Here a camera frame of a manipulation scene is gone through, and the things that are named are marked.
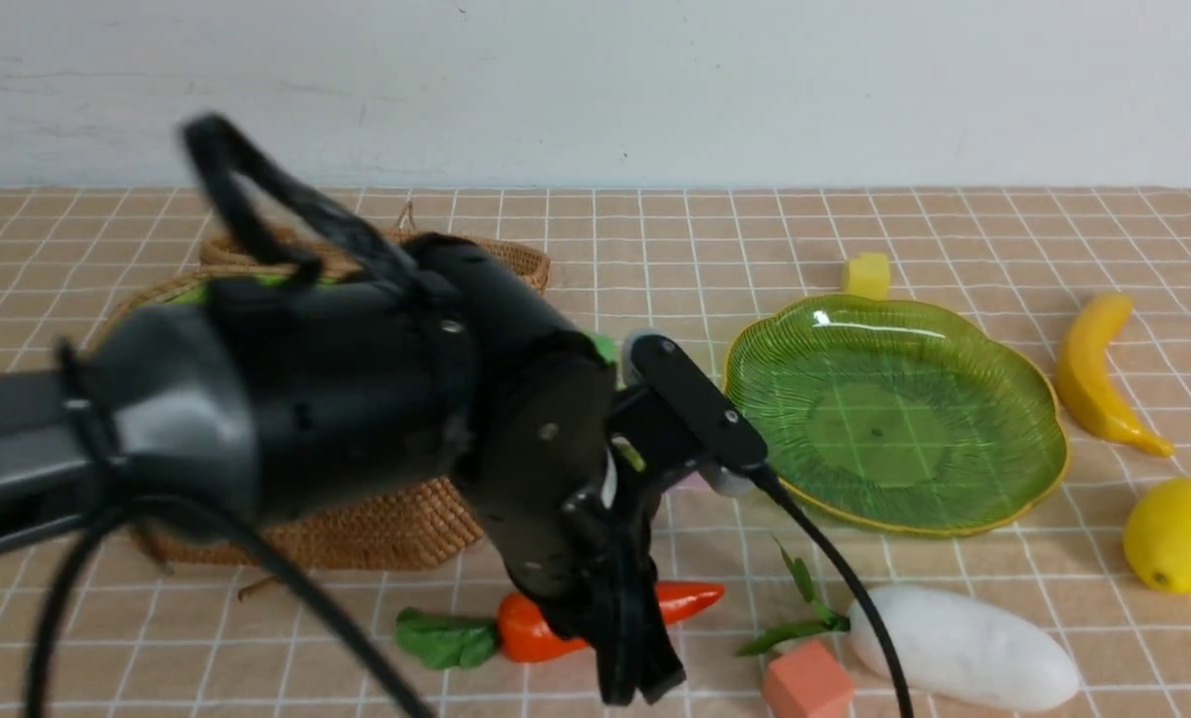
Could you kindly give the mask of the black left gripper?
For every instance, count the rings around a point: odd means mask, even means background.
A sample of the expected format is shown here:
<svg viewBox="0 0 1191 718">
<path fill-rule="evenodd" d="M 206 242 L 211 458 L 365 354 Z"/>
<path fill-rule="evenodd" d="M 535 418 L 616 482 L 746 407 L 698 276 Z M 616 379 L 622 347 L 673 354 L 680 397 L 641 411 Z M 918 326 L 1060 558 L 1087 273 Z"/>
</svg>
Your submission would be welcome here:
<svg viewBox="0 0 1191 718">
<path fill-rule="evenodd" d="M 653 505 L 640 487 L 618 491 L 613 399 L 615 372 L 591 341 L 510 358 L 456 485 L 550 631 L 596 651 L 601 701 L 654 704 L 685 669 L 656 600 Z"/>
</svg>

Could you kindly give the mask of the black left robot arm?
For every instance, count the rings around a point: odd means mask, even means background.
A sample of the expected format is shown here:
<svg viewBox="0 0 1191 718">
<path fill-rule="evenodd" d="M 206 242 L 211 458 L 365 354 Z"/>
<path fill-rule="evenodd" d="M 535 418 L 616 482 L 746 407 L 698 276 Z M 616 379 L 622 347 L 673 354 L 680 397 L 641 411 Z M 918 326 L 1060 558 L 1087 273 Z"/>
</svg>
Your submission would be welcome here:
<svg viewBox="0 0 1191 718">
<path fill-rule="evenodd" d="M 410 717 L 430 708 L 362 628 L 258 531 L 450 477 L 515 586 L 598 658 L 601 700 L 685 681 L 654 594 L 656 500 L 694 455 L 632 475 L 609 445 L 654 383 L 617 391 L 590 336 L 470 241 L 428 233 L 358 280 L 210 281 L 141 306 L 86 356 L 0 374 L 0 555 L 79 533 L 40 610 L 24 714 L 100 541 L 149 518 L 231 541 L 339 636 Z"/>
</svg>

